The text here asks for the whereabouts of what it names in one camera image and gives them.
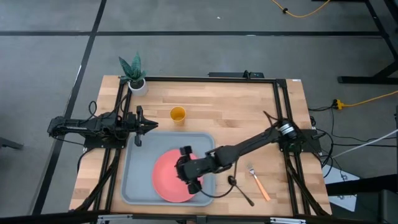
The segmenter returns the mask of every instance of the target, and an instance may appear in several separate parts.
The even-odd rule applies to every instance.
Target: pink bowl
[[[177,177],[175,164],[181,154],[178,149],[172,149],[163,154],[155,163],[152,173],[152,184],[155,191],[168,202],[185,202],[193,196],[188,192],[188,186]]]

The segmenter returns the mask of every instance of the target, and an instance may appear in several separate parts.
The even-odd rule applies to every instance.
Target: butcher block tabletop
[[[300,129],[310,129],[311,123],[300,80],[286,80],[293,119]],[[159,131],[199,131],[213,136],[216,147],[235,145],[263,132],[270,124],[262,111],[277,116],[273,87],[267,83],[220,83],[220,82],[147,82],[146,96],[132,96],[130,111],[135,113],[141,105],[147,119],[159,123]],[[97,115],[112,111],[119,88],[119,78],[103,77],[99,89]],[[282,90],[279,90],[282,111],[286,117]],[[182,106],[187,112],[185,125],[176,126],[170,119],[170,110]],[[114,149],[109,157],[112,161]],[[122,150],[111,212],[180,214],[180,215],[236,215],[236,216],[292,216],[283,153],[278,144],[268,144],[242,156],[238,162],[236,180],[241,190],[255,203],[250,206],[237,188],[223,198],[216,198],[205,207],[164,205],[129,205],[121,196],[121,179],[126,151]],[[94,149],[81,160],[70,208],[77,208],[98,183],[104,149]],[[331,213],[322,169],[318,159],[311,153],[301,153],[305,183],[315,200]],[[246,164],[251,162],[259,180],[271,200],[266,201]],[[225,193],[230,185],[227,176],[234,169],[216,174],[216,195]],[[296,186],[298,209],[303,213],[299,188]],[[104,187],[100,209],[104,209],[108,184]]]

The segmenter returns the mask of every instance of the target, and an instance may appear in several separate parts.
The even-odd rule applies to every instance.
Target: floor
[[[305,14],[321,2],[279,2]],[[396,42],[387,8],[371,0]],[[0,34],[10,30],[91,31],[100,0],[0,0]],[[295,19],[268,0],[108,0],[99,31],[233,30],[233,31],[376,31],[364,4],[331,2],[319,13]],[[30,213],[53,144],[49,121],[63,114],[79,72],[88,36],[0,35],[0,136],[24,143],[23,150],[0,150],[0,217]],[[392,62],[380,38],[253,37],[253,36],[97,36],[86,64],[72,118],[88,116],[103,75],[120,75],[118,56],[140,52],[150,76],[205,77],[208,72],[263,72],[269,78],[302,80],[309,107],[329,105],[335,98],[355,103],[389,93],[396,86],[340,85],[340,75],[370,76]],[[335,134],[361,139],[396,128],[398,96],[335,112]],[[314,113],[317,126],[330,131],[329,111]],[[82,142],[78,136],[67,139]],[[337,139],[343,144],[357,142]],[[385,141],[394,144],[394,140]],[[329,142],[322,139],[328,150]],[[335,153],[347,150],[335,147]],[[68,210],[81,147],[65,143],[43,213]],[[395,174],[394,148],[367,147],[338,159],[360,177]],[[374,218],[369,212],[363,218]]]

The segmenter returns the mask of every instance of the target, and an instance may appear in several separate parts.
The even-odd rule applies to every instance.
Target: yellow cup
[[[181,106],[176,106],[170,110],[170,117],[173,119],[174,124],[182,126],[185,122],[185,109]]]

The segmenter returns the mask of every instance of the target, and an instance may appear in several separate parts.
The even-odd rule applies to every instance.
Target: gray tray
[[[205,152],[215,148],[212,136],[207,133],[151,131],[141,136],[141,147],[134,144],[134,136],[131,135],[126,148],[121,182],[121,195],[124,202],[131,205],[206,206],[213,201],[212,198],[199,192],[186,202],[168,202],[156,193],[152,185],[155,162],[163,153],[182,146],[192,146],[194,155],[204,157]],[[207,174],[203,177],[203,191],[214,195],[216,186],[214,175]]]

